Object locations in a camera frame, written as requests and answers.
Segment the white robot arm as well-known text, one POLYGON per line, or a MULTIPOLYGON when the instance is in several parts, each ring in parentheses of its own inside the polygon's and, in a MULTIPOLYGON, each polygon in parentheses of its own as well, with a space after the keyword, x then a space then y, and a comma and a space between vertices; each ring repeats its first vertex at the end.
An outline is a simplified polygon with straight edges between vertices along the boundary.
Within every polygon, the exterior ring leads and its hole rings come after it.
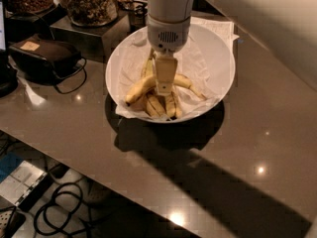
MULTIPOLYGON (((317 0, 205 0, 317 89, 317 0)), ((173 55, 187 42, 193 0, 148 0, 158 93, 171 92, 173 55)))

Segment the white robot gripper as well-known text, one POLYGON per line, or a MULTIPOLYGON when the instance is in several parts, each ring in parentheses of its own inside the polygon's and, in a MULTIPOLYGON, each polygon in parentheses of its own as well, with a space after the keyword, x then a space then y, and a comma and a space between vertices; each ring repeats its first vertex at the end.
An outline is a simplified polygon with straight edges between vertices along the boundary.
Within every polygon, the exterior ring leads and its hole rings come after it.
POLYGON ((148 16, 148 40, 151 47, 159 52, 155 55, 155 75, 160 96, 170 95, 177 69, 177 59, 162 53, 176 53, 185 46, 190 19, 187 17, 182 21, 167 22, 148 16))

